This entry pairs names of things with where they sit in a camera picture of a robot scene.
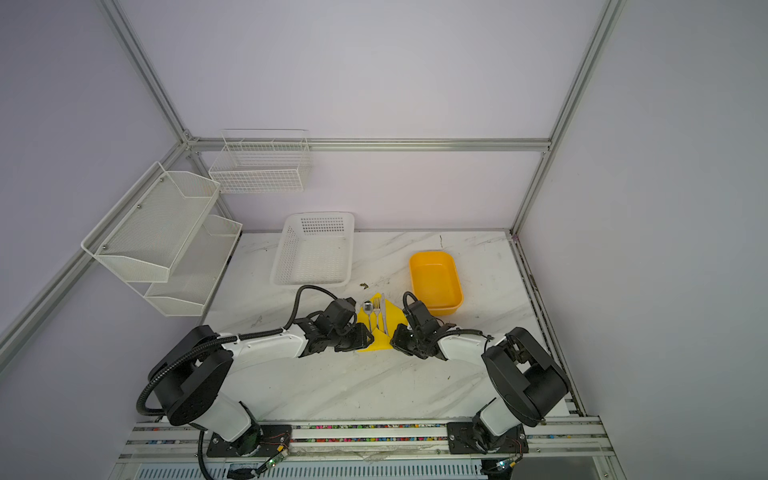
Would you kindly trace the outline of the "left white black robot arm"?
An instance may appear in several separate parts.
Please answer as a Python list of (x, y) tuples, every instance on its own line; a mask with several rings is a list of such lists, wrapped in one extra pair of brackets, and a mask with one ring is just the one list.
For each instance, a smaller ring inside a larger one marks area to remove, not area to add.
[(331, 348), (346, 353), (374, 342), (357, 320), (354, 300), (337, 298), (319, 312), (293, 312), (281, 328), (224, 335), (208, 326), (189, 332), (148, 374), (136, 400), (142, 416), (162, 416), (174, 426), (192, 425), (237, 442), (259, 433), (246, 406), (223, 392), (230, 373), (279, 360), (298, 359)]

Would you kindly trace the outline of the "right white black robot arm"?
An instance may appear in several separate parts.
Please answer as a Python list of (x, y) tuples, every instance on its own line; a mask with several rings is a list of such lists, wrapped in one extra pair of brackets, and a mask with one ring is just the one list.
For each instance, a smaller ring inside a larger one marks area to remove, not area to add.
[(411, 292), (403, 295), (407, 323), (395, 329), (393, 349), (420, 359), (461, 361), (483, 367), (496, 396), (469, 422), (447, 425), (452, 454), (528, 452), (524, 428), (538, 426), (570, 393), (565, 371), (522, 327), (495, 341), (432, 315)]

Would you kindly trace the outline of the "metal knife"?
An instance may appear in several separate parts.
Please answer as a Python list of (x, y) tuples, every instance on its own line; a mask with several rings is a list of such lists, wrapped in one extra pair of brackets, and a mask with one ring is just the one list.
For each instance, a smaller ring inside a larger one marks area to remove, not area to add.
[(384, 332), (385, 335), (389, 336), (388, 317), (387, 317), (388, 302), (384, 294), (380, 296), (379, 307), (380, 307), (380, 317), (381, 317), (381, 330)]

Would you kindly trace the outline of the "metal spoon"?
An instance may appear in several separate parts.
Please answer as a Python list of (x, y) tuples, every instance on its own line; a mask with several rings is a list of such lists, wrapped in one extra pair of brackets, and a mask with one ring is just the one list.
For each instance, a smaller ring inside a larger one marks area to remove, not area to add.
[(366, 317), (368, 329), (373, 330), (373, 322), (372, 322), (373, 303), (370, 300), (364, 301), (362, 304), (362, 311)]

